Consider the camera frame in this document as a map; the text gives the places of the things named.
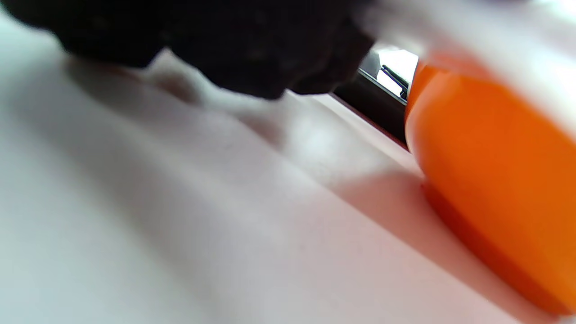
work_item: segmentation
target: orange cylinder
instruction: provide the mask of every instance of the orange cylinder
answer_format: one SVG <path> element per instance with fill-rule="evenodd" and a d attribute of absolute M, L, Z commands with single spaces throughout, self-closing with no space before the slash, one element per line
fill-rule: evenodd
<path fill-rule="evenodd" d="M 447 226 L 534 304 L 576 314 L 575 143 L 504 86 L 423 63 L 406 136 Z"/>

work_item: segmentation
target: black object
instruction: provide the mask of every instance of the black object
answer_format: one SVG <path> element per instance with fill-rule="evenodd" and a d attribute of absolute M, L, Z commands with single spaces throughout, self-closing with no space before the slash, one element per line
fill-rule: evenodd
<path fill-rule="evenodd" d="M 392 79 L 392 81 L 394 81 L 402 88 L 402 91 L 400 92 L 400 98 L 408 100 L 408 81 L 404 80 L 403 77 L 396 74 L 396 72 L 394 72 L 386 65 L 382 65 L 380 70 L 382 70 L 382 72 L 384 72 L 390 79 Z"/>
<path fill-rule="evenodd" d="M 334 94 L 354 107 L 357 113 L 406 145 L 404 134 L 406 101 L 384 88 L 375 78 L 358 70 L 358 77 L 353 82 L 336 88 Z"/>
<path fill-rule="evenodd" d="M 75 55 L 146 67 L 169 47 L 216 85 L 266 99 L 352 78 L 373 40 L 350 14 L 367 1 L 1 0 Z"/>

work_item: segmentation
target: dark blurry object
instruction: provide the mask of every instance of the dark blurry object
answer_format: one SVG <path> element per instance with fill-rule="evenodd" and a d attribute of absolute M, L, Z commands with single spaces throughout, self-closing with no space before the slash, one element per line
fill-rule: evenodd
<path fill-rule="evenodd" d="M 373 44 L 350 18 L 369 0 L 1 1 L 75 55 L 146 67 L 169 47 L 216 85 L 266 99 L 330 92 Z"/>

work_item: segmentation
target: white surface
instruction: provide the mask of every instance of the white surface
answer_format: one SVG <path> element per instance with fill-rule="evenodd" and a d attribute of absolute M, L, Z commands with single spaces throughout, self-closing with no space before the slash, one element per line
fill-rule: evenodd
<path fill-rule="evenodd" d="M 396 47 L 386 46 L 383 48 L 375 48 L 380 57 L 380 64 L 386 65 L 392 69 L 396 74 L 404 78 L 409 84 L 412 84 L 414 79 L 414 72 L 418 64 L 418 56 Z M 402 88 L 392 81 L 384 72 L 379 71 L 376 80 L 378 83 L 386 87 L 396 96 L 400 96 Z"/>
<path fill-rule="evenodd" d="M 0 33 L 1 323 L 555 322 L 333 98 L 232 95 L 168 56 L 142 81 Z"/>

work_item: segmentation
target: orange object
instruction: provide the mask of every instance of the orange object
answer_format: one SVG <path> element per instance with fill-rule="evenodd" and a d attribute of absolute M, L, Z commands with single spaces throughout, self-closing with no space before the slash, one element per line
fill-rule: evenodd
<path fill-rule="evenodd" d="M 575 143 L 504 86 L 422 63 L 406 135 L 453 232 L 534 304 L 576 314 Z"/>

